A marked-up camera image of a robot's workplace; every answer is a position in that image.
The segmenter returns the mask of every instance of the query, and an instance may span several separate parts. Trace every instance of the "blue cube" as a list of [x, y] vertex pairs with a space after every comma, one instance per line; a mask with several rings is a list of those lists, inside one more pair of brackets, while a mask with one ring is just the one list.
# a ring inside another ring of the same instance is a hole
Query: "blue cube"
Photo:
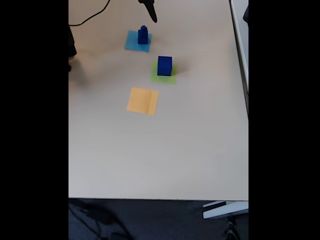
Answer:
[[138, 30], [138, 44], [148, 44], [148, 29], [145, 25]]
[[159, 56], [158, 57], [158, 76], [171, 76], [172, 73], [172, 57]]

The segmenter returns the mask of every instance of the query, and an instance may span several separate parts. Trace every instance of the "table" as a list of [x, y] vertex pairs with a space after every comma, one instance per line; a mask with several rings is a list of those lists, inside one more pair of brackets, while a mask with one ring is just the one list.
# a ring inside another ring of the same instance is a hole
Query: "table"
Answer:
[[[104, 0], [69, 0], [69, 24]], [[111, 0], [71, 28], [70, 198], [249, 198], [248, 115], [227, 0], [158, 0], [153, 23], [136, 0]], [[150, 52], [125, 50], [128, 30], [152, 34]], [[150, 81], [172, 56], [176, 85]], [[126, 110], [131, 88], [158, 91], [155, 115]]]

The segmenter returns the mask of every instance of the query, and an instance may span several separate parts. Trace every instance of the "blue square mat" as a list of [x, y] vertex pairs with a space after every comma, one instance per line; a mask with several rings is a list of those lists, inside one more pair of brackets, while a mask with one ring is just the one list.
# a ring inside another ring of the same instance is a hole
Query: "blue square mat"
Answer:
[[150, 50], [151, 38], [152, 34], [149, 33], [148, 44], [138, 44], [138, 32], [129, 30], [124, 49], [148, 53]]

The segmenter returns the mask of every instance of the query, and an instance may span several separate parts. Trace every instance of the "wire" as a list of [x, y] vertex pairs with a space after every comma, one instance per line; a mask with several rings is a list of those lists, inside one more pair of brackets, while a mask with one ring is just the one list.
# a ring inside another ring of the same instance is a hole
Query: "wire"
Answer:
[[109, 2], [110, 2], [110, 0], [108, 0], [108, 2], [106, 3], [106, 5], [104, 6], [104, 8], [103, 8], [101, 11], [99, 11], [99, 12], [97, 12], [96, 14], [92, 15], [91, 17], [87, 18], [87, 19], [84, 20], [82, 23], [80, 23], [80, 24], [74, 24], [74, 25], [70, 25], [70, 24], [69, 24], [69, 26], [70, 26], [70, 27], [78, 27], [78, 26], [81, 26], [81, 25], [84, 24], [86, 21], [88, 21], [88, 20], [92, 19], [93, 17], [97, 16], [98, 14], [102, 13], [102, 12], [107, 8]]
[[77, 215], [74, 213], [74, 211], [72, 211], [72, 209], [70, 208], [70, 206], [68, 206], [68, 207], [69, 207], [70, 212], [72, 213], [72, 215], [73, 215], [76, 219], [78, 219], [80, 222], [82, 222], [91, 232], [93, 232], [98, 238], [101, 239], [100, 234], [98, 234], [95, 230], [93, 230], [91, 227], [89, 227], [88, 224], [86, 224], [85, 221], [83, 221], [79, 216], [77, 216]]

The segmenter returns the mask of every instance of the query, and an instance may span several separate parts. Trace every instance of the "green paper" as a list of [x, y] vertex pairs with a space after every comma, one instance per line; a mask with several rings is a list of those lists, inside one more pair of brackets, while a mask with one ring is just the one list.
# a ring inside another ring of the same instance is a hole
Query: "green paper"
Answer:
[[150, 81], [163, 84], [176, 84], [177, 79], [177, 64], [172, 64], [171, 76], [158, 76], [158, 62], [152, 61], [152, 70], [150, 74]]

